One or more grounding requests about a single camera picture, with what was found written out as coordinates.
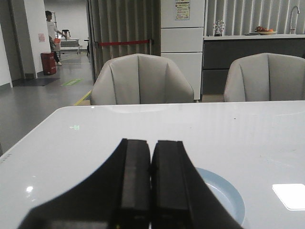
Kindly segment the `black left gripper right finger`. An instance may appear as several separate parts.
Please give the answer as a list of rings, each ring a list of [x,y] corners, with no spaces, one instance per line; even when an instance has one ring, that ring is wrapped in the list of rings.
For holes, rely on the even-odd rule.
[[[153,229],[241,228],[201,178],[181,141],[158,141],[151,181]]]

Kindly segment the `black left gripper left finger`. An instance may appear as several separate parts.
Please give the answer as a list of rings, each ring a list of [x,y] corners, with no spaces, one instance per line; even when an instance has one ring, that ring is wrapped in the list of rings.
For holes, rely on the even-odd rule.
[[[21,229],[147,229],[150,224],[150,150],[122,139],[81,183],[33,208]]]

